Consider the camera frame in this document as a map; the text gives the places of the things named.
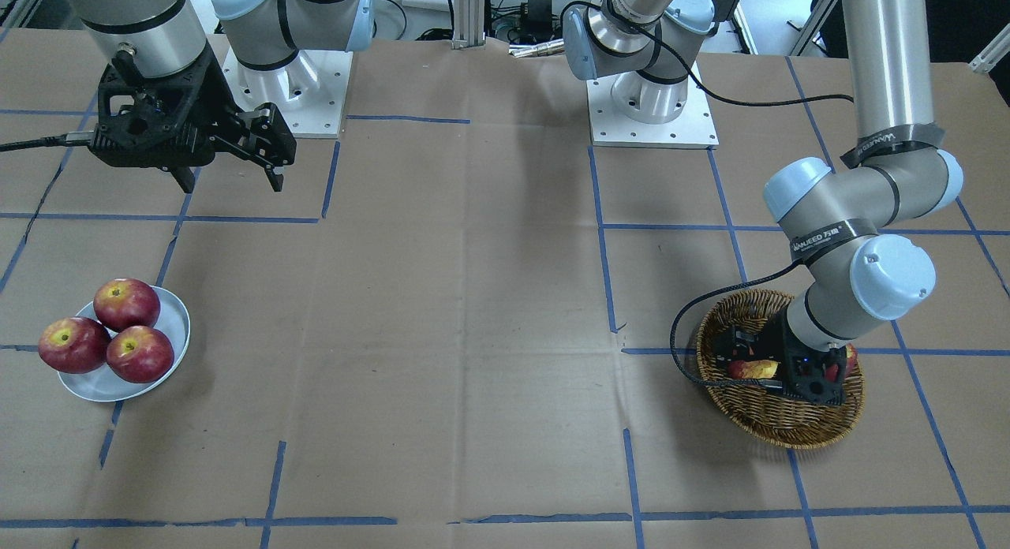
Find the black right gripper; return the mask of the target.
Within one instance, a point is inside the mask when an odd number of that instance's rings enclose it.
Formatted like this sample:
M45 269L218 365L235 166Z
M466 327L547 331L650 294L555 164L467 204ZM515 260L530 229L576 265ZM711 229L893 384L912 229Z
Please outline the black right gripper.
M162 168L192 194L191 166L209 164L227 152L264 169L275 192L284 167L295 160L297 141L274 103L239 113L209 43L177 73L147 77L137 52L124 46L112 57L97 89L99 118L88 150L113 167Z

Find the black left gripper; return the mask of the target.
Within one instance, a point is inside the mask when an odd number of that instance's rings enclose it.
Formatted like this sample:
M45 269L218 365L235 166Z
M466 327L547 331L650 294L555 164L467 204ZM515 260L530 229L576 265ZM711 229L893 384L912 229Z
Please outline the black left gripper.
M801 399L816 405L843 405L844 381L849 373L847 348L815 350L802 343L787 323L787 309L773 313L760 333L731 325L714 337L717 362L773 360L779 363L775 378L740 378L746 385Z

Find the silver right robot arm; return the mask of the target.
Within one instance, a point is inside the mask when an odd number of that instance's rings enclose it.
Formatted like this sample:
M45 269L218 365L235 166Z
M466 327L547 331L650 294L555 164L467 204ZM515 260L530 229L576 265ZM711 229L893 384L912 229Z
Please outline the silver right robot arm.
M68 0L109 60L84 143L105 164L170 173L187 193L193 168L226 152L281 191L297 150L286 110L324 88L308 54L367 49L372 0L210 2L252 106L235 99L190 0Z

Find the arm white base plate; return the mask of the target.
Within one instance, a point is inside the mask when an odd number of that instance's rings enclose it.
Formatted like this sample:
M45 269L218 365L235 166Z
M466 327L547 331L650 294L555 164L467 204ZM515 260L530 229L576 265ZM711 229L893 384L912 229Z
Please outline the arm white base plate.
M589 80L585 88L595 146L707 149L720 143L707 95L689 78L660 84L624 73Z
M300 50L288 65L257 71L238 63L232 50L225 79L243 111L274 103L296 138L336 139L344 114L354 53Z

